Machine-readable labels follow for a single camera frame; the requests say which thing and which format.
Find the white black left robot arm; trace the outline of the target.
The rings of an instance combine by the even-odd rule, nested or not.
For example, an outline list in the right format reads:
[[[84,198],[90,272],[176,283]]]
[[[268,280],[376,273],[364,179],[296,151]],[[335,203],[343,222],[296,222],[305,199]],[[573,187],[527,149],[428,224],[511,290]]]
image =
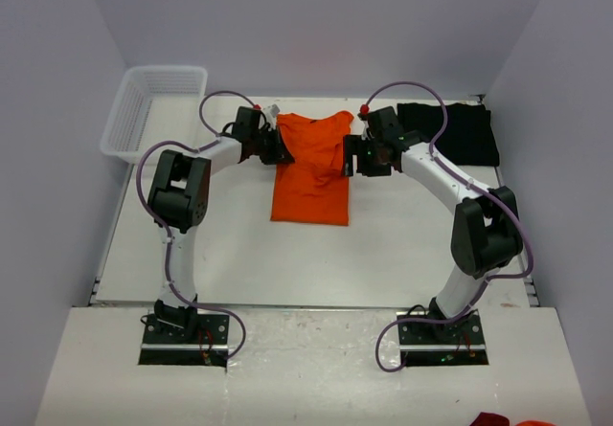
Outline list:
[[[212,144],[184,152],[166,149],[159,155],[147,200],[164,245],[164,279],[154,315],[179,343],[192,340],[199,329],[194,245],[208,210],[211,178],[252,156],[265,165],[292,164],[280,129],[269,122],[278,112],[276,106],[240,107]]]

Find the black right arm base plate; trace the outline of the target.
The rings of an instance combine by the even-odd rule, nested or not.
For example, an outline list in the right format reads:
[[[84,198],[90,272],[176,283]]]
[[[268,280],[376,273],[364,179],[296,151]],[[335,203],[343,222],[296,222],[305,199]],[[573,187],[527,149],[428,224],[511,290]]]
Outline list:
[[[488,353],[477,311],[453,325],[408,323],[397,326],[404,368],[486,366]]]

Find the dark red cloth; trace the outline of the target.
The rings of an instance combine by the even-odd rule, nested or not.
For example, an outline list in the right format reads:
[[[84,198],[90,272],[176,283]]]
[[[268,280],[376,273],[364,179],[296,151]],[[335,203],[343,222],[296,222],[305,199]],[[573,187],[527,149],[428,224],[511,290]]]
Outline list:
[[[499,414],[480,412],[470,426],[510,426],[510,420]]]

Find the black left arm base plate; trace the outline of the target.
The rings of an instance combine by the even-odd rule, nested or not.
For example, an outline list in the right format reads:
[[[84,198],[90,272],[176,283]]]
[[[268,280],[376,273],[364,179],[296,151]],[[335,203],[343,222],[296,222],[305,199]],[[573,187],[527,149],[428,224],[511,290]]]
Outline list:
[[[197,314],[192,324],[181,328],[159,321],[150,313],[141,318],[145,326],[138,364],[226,368],[228,364],[229,317]]]

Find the folded black t shirt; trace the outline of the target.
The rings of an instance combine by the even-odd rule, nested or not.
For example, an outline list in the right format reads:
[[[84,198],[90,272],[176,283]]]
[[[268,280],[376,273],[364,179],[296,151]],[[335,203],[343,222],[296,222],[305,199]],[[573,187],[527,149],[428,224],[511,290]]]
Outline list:
[[[449,104],[448,122],[435,147],[457,166],[497,168],[500,155],[491,127],[491,112],[483,105]],[[430,142],[443,125],[439,106],[399,103],[397,116],[406,131],[417,130]]]

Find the orange cloth at edge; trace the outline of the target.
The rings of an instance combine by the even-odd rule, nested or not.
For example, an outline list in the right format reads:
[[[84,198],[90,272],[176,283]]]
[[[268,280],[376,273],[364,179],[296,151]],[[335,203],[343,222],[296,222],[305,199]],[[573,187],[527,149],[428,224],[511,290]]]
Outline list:
[[[515,424],[515,426],[556,426],[554,423],[541,420],[524,420]]]

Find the white plastic mesh basket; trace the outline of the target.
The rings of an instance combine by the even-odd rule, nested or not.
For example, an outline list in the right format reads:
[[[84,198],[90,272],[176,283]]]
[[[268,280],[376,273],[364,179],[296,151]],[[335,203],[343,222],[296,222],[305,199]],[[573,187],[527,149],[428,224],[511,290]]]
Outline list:
[[[166,140],[193,146],[208,73],[199,66],[146,65],[125,72],[100,142],[101,153],[136,165]]]

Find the orange t shirt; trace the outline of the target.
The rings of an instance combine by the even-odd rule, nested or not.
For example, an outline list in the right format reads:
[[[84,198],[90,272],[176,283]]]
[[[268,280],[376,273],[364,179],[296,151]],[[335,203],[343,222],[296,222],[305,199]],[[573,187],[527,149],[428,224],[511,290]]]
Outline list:
[[[349,178],[343,175],[343,140],[351,133],[353,114],[339,111],[324,119],[295,113],[277,117],[277,127],[292,155],[291,164],[278,164],[270,219],[347,226]]]

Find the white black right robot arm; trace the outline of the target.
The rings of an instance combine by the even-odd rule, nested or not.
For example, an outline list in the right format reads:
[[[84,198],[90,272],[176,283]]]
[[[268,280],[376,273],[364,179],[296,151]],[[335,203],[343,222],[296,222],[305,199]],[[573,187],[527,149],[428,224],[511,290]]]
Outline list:
[[[364,104],[359,118],[365,123],[362,134],[343,139],[342,174],[379,177],[396,170],[420,183],[453,215],[454,268],[426,315],[429,335],[447,343],[461,332],[460,319],[495,273],[523,251],[514,193],[506,187],[484,188],[418,131],[404,131],[392,107],[372,110]]]

